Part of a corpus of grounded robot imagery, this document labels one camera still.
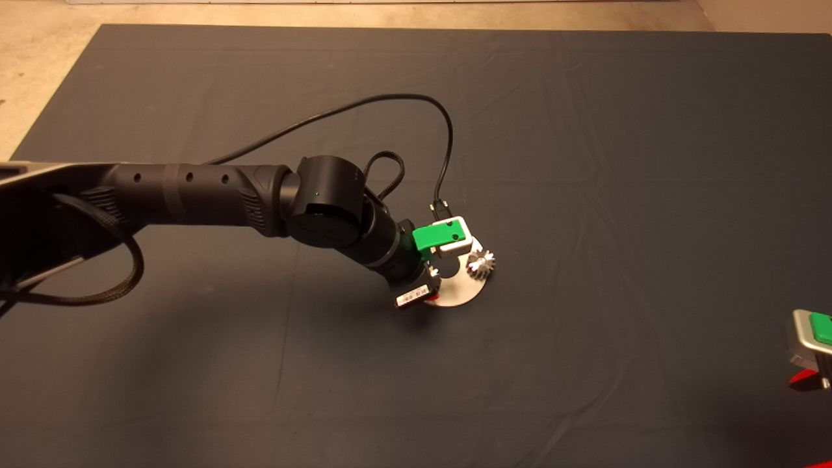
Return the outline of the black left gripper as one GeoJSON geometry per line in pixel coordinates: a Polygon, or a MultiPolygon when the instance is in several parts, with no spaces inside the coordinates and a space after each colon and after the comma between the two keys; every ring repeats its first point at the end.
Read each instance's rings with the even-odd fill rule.
{"type": "Polygon", "coordinates": [[[393,252],[390,266],[390,291],[399,310],[419,304],[434,306],[439,299],[441,278],[439,271],[424,260],[417,249],[413,222],[405,219],[398,223],[398,245],[393,252]]]}

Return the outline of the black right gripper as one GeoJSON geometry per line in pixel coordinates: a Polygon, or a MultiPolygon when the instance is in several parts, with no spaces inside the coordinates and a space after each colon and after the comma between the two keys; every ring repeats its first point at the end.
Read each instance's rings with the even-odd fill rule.
{"type": "Polygon", "coordinates": [[[788,380],[788,388],[794,391],[831,391],[831,356],[817,354],[815,356],[817,371],[803,369],[788,380]]]}

